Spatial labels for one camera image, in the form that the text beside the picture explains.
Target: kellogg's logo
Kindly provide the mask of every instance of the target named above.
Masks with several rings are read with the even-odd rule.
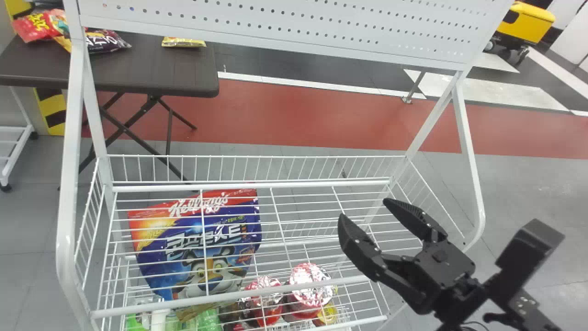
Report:
[[[191,214],[204,209],[205,213],[215,213],[221,209],[229,201],[229,197],[225,193],[221,193],[219,197],[212,197],[203,199],[199,196],[195,199],[180,199],[168,208],[169,217],[181,217],[183,214],[190,212]]]

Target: folding table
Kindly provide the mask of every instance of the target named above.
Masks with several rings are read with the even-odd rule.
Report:
[[[196,126],[183,118],[163,100],[164,95],[213,98],[219,93],[218,73],[214,51],[207,48],[161,47],[161,37],[133,33],[120,33],[132,45],[107,54],[91,56],[94,83],[98,91],[116,94],[100,107],[100,113],[118,130],[106,140],[112,144],[122,134],[128,135],[153,155],[159,153],[138,137],[130,127],[156,104],[167,110],[168,136],[166,154],[170,153],[171,121],[176,117],[188,127]],[[25,44],[18,36],[0,55],[0,85],[66,89],[68,87],[69,55],[56,42]],[[125,93],[146,94],[146,102],[125,123],[116,114],[107,112]],[[48,119],[48,125],[65,121],[65,112]],[[93,147],[79,166],[81,172],[95,158]],[[173,165],[169,169],[178,177],[181,172]]]

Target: wire basket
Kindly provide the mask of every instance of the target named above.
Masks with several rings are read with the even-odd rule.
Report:
[[[108,193],[99,175],[103,162],[108,163],[112,176],[112,194]],[[170,163],[181,170],[181,177],[190,179],[181,180],[171,173]],[[402,175],[389,184],[386,174],[403,165]],[[96,328],[127,330],[129,317],[150,316],[156,320],[159,315],[182,307],[186,300],[191,301],[185,306],[215,305],[271,294],[253,290],[168,302],[154,299],[154,289],[145,281],[136,258],[133,244],[141,239],[131,237],[128,213],[150,210],[154,204],[178,199],[198,205],[198,201],[186,200],[186,197],[197,194],[194,190],[202,193],[218,188],[257,189],[262,242],[252,255],[243,286],[260,276],[283,281],[293,267],[304,262],[317,264],[330,276],[322,285],[336,288],[332,300],[337,311],[336,323],[321,328],[360,330],[361,325],[387,319],[403,304],[395,292],[379,283],[371,283],[343,254],[337,234],[340,213],[360,225],[386,253],[414,255],[422,245],[382,206],[383,197],[417,204],[451,236],[463,237],[462,230],[421,173],[404,156],[109,155],[108,159],[96,163],[85,210],[77,226],[74,252],[80,290],[89,300],[89,315]],[[205,233],[204,242],[211,235]],[[291,291],[301,286],[284,288]],[[165,330],[165,322],[160,324],[160,330]],[[152,324],[152,330],[159,330],[157,327]],[[299,323],[280,320],[276,325],[260,329],[310,327],[316,327],[310,320]]]

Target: red floor stripe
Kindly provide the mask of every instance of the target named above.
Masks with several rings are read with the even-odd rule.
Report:
[[[174,120],[174,141],[405,150],[434,105],[427,100],[406,105],[396,97],[232,80],[221,80],[220,91],[214,99],[164,98],[198,126],[192,132]],[[100,93],[100,102],[110,95]],[[110,112],[123,121],[144,102],[144,95],[126,94]],[[478,154],[588,159],[586,117],[481,105],[468,105],[467,113]],[[165,140],[166,121],[166,111],[158,105],[132,129],[146,140]],[[106,135],[114,131],[105,123]],[[87,129],[83,135],[89,136]],[[451,105],[422,150],[460,151]]]

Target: pegboard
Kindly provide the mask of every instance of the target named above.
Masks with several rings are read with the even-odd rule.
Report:
[[[465,69],[511,0],[78,0],[82,25]]]

